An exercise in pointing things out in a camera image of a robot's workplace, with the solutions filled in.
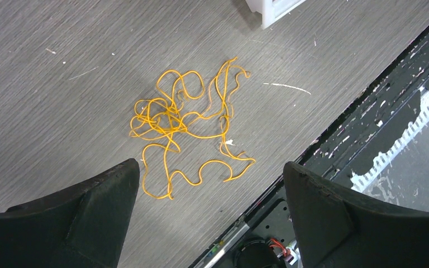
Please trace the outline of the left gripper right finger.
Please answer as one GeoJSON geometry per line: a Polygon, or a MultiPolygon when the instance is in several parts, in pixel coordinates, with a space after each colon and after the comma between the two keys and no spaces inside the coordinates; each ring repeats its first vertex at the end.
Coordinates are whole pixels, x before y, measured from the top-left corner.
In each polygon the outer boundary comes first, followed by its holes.
{"type": "Polygon", "coordinates": [[[283,180],[304,267],[429,267],[429,212],[369,197],[292,161],[283,180]]]}

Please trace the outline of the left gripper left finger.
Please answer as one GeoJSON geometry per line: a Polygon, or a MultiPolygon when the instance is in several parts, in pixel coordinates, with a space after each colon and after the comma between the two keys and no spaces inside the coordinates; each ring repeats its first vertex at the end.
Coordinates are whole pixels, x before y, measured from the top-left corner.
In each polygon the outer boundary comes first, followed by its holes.
{"type": "Polygon", "coordinates": [[[0,267],[117,267],[139,180],[128,159],[0,213],[0,267]]]}

